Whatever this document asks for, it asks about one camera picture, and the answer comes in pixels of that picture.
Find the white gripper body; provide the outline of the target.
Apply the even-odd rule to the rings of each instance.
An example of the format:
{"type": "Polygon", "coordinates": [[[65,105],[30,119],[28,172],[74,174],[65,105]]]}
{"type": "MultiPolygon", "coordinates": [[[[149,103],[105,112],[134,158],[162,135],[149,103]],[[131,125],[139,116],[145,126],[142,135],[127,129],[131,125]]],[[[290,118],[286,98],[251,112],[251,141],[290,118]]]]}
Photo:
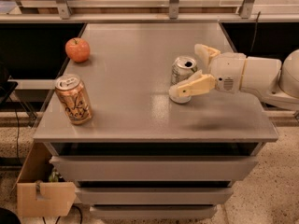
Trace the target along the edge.
{"type": "Polygon", "coordinates": [[[226,52],[214,57],[209,64],[209,73],[216,79],[217,91],[239,91],[246,55],[226,52]]]}

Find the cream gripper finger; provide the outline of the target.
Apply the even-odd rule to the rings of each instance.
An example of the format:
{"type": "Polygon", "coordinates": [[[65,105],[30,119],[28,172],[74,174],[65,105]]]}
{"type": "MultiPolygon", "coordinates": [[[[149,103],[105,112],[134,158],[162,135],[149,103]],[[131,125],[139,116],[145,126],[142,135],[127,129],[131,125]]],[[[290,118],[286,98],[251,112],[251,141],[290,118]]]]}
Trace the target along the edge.
{"type": "Polygon", "coordinates": [[[210,74],[203,74],[201,70],[195,72],[189,78],[180,81],[169,89],[172,97],[189,97],[210,92],[216,87],[216,79],[210,74]]]}
{"type": "Polygon", "coordinates": [[[203,44],[196,44],[194,46],[194,53],[198,56],[205,67],[209,67],[211,60],[221,54],[219,50],[203,44]]]}

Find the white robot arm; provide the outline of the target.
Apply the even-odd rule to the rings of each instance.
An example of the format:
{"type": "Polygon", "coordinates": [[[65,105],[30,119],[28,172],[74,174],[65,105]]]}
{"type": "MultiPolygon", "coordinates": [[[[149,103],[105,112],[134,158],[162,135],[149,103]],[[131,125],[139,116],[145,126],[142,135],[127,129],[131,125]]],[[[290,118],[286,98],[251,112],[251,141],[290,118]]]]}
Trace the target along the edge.
{"type": "Polygon", "coordinates": [[[299,110],[298,52],[284,61],[225,52],[206,45],[194,46],[194,53],[207,68],[197,71],[169,89],[170,98],[185,103],[191,97],[216,90],[250,93],[259,101],[282,109],[299,110]]]}

